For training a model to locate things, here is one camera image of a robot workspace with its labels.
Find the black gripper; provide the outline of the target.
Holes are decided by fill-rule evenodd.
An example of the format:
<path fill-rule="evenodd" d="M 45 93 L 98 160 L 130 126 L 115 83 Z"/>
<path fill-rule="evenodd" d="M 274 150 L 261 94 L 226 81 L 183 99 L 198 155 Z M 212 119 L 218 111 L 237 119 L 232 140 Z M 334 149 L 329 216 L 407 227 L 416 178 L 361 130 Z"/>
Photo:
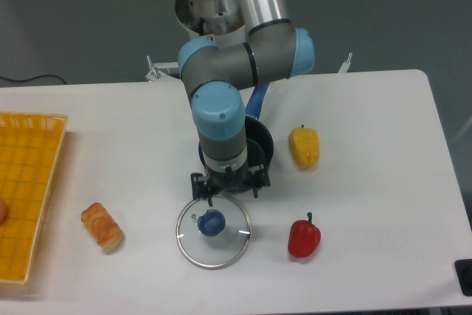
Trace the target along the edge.
<path fill-rule="evenodd" d="M 258 165 L 249 169 L 249 163 L 244 162 L 237 169 L 225 167 L 222 170 L 213 170 L 206 167 L 207 176 L 202 173 L 190 175 L 193 201 L 205 200 L 213 206 L 214 192 L 246 192 L 252 190 L 254 198 L 258 198 L 259 190 L 271 185 L 268 168 Z"/>

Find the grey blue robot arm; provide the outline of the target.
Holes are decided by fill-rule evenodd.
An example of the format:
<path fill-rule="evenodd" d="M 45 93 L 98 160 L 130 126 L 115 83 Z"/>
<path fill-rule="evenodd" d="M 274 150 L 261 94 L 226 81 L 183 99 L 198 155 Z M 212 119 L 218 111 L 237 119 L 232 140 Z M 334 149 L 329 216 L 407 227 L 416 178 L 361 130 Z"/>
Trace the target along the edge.
<path fill-rule="evenodd" d="M 271 82 L 311 72 L 313 40 L 295 27 L 284 0 L 176 0 L 190 40 L 178 53 L 178 73 L 199 137 L 204 173 L 191 176 L 195 200 L 270 184 L 273 141 L 246 111 Z"/>

